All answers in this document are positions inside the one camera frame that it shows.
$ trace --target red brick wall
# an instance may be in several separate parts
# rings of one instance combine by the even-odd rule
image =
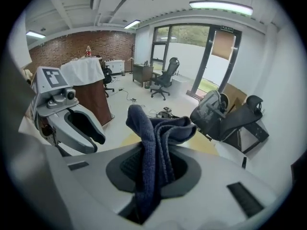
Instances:
[[[92,55],[100,55],[103,60],[121,59],[125,70],[131,69],[131,47],[135,44],[135,34],[124,32],[82,32],[55,38],[30,50],[32,63],[26,69],[32,73],[37,67],[60,67],[74,58],[85,55],[89,45]]]

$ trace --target white cloth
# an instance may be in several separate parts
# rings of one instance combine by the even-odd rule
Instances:
[[[23,76],[24,79],[26,79],[26,80],[31,79],[32,76],[33,76],[32,72],[30,72],[30,70],[28,70],[28,69],[26,69],[26,70],[20,69],[20,71],[21,71],[22,76]]]
[[[99,60],[95,57],[72,60],[62,65],[60,70],[73,86],[86,85],[105,78]]]

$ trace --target white desk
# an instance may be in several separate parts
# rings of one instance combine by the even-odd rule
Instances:
[[[156,77],[159,75],[162,75],[161,70],[153,70],[153,75]],[[165,91],[170,92],[172,96],[179,96],[181,94],[186,94],[188,90],[188,80],[185,77],[182,76],[172,76],[172,85],[165,89]],[[157,86],[154,85],[154,82],[152,82],[153,89],[157,89]]]

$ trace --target wooden desk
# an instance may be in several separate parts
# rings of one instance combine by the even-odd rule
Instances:
[[[139,82],[142,87],[143,83],[150,81],[150,78],[152,77],[154,67],[145,67],[144,65],[138,65],[134,64],[133,65],[133,80],[136,80]]]

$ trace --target towel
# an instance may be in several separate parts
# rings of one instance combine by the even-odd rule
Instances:
[[[187,117],[149,118],[139,105],[128,109],[126,125],[142,140],[142,179],[136,181],[135,201],[139,218],[144,222],[161,201],[161,188],[175,181],[168,145],[181,144],[196,133]]]

